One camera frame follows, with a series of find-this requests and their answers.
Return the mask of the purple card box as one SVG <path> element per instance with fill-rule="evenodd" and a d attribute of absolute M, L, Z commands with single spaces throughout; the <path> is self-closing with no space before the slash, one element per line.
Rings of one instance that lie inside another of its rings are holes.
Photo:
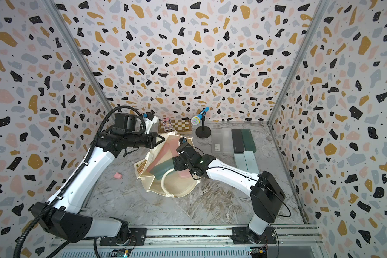
<path fill-rule="evenodd" d="M 162 124 L 163 124 L 163 130 L 165 132 L 174 131 L 173 123 L 172 123 L 172 120 L 170 118 L 165 118 L 162 121 Z"/>

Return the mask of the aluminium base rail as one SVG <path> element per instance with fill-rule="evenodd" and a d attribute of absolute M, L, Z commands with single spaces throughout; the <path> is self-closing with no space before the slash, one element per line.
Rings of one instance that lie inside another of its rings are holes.
<path fill-rule="evenodd" d="M 244 225 L 131 226 L 131 238 L 69 244 L 58 258 L 326 258 L 313 225 L 276 224 L 267 227 L 258 244 Z"/>

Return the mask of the grey barcoded pencil case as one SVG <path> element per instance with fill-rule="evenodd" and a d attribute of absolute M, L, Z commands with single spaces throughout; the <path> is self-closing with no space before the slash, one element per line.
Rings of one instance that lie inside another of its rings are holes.
<path fill-rule="evenodd" d="M 223 141 L 222 129 L 213 129 L 211 134 L 211 147 L 213 154 L 223 153 L 224 141 Z"/>

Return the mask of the blue grey pencil case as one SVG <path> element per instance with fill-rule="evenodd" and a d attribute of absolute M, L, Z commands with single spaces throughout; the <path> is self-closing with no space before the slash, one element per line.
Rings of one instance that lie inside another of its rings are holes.
<path fill-rule="evenodd" d="M 155 176 L 156 180 L 162 180 L 163 176 L 167 172 L 173 172 L 173 171 L 174 171 L 173 159 L 168 159 L 163 163 L 157 164 L 155 167 L 153 167 L 150 173 Z"/>

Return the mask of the cream floral canvas tote bag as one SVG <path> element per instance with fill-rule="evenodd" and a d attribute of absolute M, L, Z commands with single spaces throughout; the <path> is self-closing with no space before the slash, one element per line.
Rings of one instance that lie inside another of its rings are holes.
<path fill-rule="evenodd" d="M 147 192 L 169 198 L 180 198 L 191 193 L 200 180 L 192 178 L 188 169 L 176 170 L 173 158 L 178 156 L 181 135 L 163 135 L 165 142 L 151 149 L 144 159 L 134 164 L 135 175 Z"/>

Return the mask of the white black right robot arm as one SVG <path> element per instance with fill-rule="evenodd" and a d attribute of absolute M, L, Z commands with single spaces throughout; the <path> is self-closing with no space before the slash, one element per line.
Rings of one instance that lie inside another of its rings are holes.
<path fill-rule="evenodd" d="M 198 148 L 189 143 L 182 143 L 173 157 L 176 171 L 188 170 L 193 179 L 206 177 L 220 181 L 248 195 L 252 202 L 253 217 L 245 229 L 245 236 L 235 233 L 233 240 L 240 243 L 259 244 L 266 238 L 265 229 L 275 222 L 282 206 L 285 205 L 285 194 L 274 176 L 264 171 L 250 173 L 229 166 L 214 156 L 200 154 Z"/>

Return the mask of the wooden chess board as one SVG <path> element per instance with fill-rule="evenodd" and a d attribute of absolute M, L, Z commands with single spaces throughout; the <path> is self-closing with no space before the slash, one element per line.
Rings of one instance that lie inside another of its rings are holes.
<path fill-rule="evenodd" d="M 158 133 L 160 134 L 166 134 L 169 132 L 165 132 L 163 130 L 163 120 L 159 121 L 159 126 L 158 126 Z M 183 134 L 192 134 L 192 124 L 191 121 L 188 118 L 184 119 L 173 119 L 172 120 L 174 131 L 170 132 L 176 132 L 177 134 L 183 135 Z"/>

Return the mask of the small pink pig toy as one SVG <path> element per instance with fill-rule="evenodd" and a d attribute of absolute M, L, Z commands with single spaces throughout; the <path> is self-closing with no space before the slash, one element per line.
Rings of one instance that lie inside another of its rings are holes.
<path fill-rule="evenodd" d="M 122 179 L 123 176 L 122 176 L 122 174 L 116 173 L 116 174 L 114 175 L 114 178 L 115 178 L 115 179 Z"/>

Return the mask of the black microphone stand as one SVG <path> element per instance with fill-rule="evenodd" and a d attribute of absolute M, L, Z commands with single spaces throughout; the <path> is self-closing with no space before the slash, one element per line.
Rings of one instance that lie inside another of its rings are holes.
<path fill-rule="evenodd" d="M 205 125 L 205 120 L 205 115 L 203 115 L 201 118 L 201 126 L 196 129 L 196 136 L 201 139 L 206 139 L 210 137 L 212 133 L 211 129 Z"/>

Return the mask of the blue toy microphone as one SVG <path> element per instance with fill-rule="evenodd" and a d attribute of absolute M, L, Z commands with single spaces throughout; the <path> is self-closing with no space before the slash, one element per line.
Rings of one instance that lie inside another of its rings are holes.
<path fill-rule="evenodd" d="M 192 125 L 198 125 L 202 119 L 205 117 L 206 113 L 209 111 L 209 108 L 206 107 L 205 109 L 203 109 L 199 114 L 193 116 L 191 118 L 191 123 Z"/>

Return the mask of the translucent white pencil case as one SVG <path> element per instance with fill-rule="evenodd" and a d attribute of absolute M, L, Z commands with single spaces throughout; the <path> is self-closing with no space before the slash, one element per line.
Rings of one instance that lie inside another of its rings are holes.
<path fill-rule="evenodd" d="M 223 128 L 222 135 L 223 135 L 223 153 L 233 154 L 234 146 L 233 146 L 232 129 Z"/>

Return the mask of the black pencil case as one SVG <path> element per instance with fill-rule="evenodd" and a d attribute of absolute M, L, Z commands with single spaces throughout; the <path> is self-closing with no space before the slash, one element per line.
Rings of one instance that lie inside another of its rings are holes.
<path fill-rule="evenodd" d="M 241 129 L 232 129 L 231 133 L 234 153 L 243 153 L 245 151 L 245 147 Z"/>

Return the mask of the light teal pencil case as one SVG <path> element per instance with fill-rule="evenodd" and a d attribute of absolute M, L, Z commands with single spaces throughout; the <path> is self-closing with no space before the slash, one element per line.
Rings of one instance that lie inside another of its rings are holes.
<path fill-rule="evenodd" d="M 244 153 L 235 153 L 234 154 L 235 166 L 244 172 L 248 172 L 247 162 L 245 159 Z"/>
<path fill-rule="evenodd" d="M 256 161 L 253 151 L 244 151 L 245 162 L 247 166 L 247 171 L 253 174 L 260 174 L 258 163 Z"/>

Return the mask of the dark green pencil case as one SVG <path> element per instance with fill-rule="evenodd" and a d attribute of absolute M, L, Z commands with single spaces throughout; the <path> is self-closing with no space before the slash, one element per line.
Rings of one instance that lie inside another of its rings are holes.
<path fill-rule="evenodd" d="M 241 129 L 243 145 L 245 151 L 252 151 L 255 153 L 257 151 L 254 138 L 250 129 Z"/>

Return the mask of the pink pencil case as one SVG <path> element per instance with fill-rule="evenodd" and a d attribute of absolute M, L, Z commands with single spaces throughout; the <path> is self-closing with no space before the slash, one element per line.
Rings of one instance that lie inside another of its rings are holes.
<path fill-rule="evenodd" d="M 155 166 L 172 159 L 173 157 L 178 156 L 178 153 L 176 149 L 179 146 L 179 141 L 176 138 L 172 138 L 171 140 L 167 140 L 163 147 L 161 148 L 160 152 L 156 156 L 153 163 L 147 168 L 147 172 L 153 173 L 152 170 Z"/>
<path fill-rule="evenodd" d="M 178 175 L 180 178 L 189 178 L 191 176 L 189 170 L 179 171 Z"/>

